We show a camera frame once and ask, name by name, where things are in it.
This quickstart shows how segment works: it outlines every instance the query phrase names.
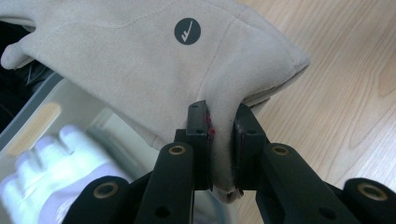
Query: glove finger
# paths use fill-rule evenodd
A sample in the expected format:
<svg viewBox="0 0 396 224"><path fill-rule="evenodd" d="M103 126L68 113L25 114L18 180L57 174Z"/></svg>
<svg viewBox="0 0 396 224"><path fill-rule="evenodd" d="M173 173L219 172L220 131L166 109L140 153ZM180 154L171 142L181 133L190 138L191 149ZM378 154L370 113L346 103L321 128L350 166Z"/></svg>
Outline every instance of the glove finger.
<svg viewBox="0 0 396 224"><path fill-rule="evenodd" d="M9 214L18 214L23 201L21 186L16 174L7 176L0 184L3 206Z"/></svg>
<svg viewBox="0 0 396 224"><path fill-rule="evenodd" d="M6 47L1 57L1 65L6 69L15 69L23 67L32 60L33 58L23 52L21 42L18 42Z"/></svg>
<svg viewBox="0 0 396 224"><path fill-rule="evenodd" d="M24 151L17 158L15 168L23 195L30 195L35 190L35 183L37 183L43 175L31 150Z"/></svg>
<svg viewBox="0 0 396 224"><path fill-rule="evenodd" d="M29 21L30 14L33 13L32 8L37 5L37 1L0 0L0 21Z"/></svg>
<svg viewBox="0 0 396 224"><path fill-rule="evenodd" d="M35 143L35 152L45 170L53 168L70 155L70 152L52 136L40 138Z"/></svg>
<svg viewBox="0 0 396 224"><path fill-rule="evenodd" d="M75 125L66 125L59 132L62 143L74 154L77 160L84 159L82 163L89 165L99 161L109 161L105 151L94 142L87 134Z"/></svg>

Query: black fabric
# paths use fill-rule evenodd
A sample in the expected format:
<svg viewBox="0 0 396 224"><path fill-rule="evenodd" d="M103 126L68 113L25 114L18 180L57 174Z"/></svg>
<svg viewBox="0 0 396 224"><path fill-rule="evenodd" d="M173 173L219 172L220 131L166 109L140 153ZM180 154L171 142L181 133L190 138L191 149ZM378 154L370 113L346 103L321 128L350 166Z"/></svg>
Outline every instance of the black fabric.
<svg viewBox="0 0 396 224"><path fill-rule="evenodd" d="M29 34L22 27L0 22L0 52L6 46L17 42ZM0 133L15 118L31 96L25 87L22 77L16 76L17 71L9 71L0 66Z"/></svg>

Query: white gloved hand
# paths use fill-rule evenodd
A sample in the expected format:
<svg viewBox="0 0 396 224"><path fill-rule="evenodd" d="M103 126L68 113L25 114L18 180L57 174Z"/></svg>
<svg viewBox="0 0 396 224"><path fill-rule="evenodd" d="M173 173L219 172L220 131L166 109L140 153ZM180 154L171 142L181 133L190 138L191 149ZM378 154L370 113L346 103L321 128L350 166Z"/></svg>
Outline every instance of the white gloved hand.
<svg viewBox="0 0 396 224"><path fill-rule="evenodd" d="M309 64L263 17L227 0L0 0L0 20L35 27L7 47L5 68L39 60L114 108L150 146L171 143L188 106L206 100L224 202L234 199L226 193L239 104L268 99Z"/></svg>
<svg viewBox="0 0 396 224"><path fill-rule="evenodd" d="M59 143L51 136L39 139L35 149L23 152L16 173L0 185L0 196L16 224L62 223L84 188L106 175L130 178L101 147L76 126L61 129Z"/></svg>

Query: beige glove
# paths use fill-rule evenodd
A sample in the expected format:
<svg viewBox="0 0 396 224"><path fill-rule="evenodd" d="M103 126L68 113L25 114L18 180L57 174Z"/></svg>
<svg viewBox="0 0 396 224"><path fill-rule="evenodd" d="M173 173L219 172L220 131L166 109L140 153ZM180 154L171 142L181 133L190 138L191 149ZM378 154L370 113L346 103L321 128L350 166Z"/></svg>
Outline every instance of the beige glove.
<svg viewBox="0 0 396 224"><path fill-rule="evenodd" d="M309 60L268 21L226 0L0 0L0 20L34 26L8 46L12 69L34 58L113 107L156 148L173 141L190 104L206 100L216 136L214 184L234 192L231 130Z"/></svg>

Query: wooden table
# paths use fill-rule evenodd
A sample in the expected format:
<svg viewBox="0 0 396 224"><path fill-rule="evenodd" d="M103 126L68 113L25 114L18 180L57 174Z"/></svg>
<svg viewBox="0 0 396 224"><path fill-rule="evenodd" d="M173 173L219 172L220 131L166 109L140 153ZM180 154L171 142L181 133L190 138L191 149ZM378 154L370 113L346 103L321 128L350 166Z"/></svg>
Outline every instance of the wooden table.
<svg viewBox="0 0 396 224"><path fill-rule="evenodd" d="M361 176L396 191L396 2L240 2L311 57L300 79L255 109L269 139L338 188ZM262 223L254 197L236 203L240 223Z"/></svg>

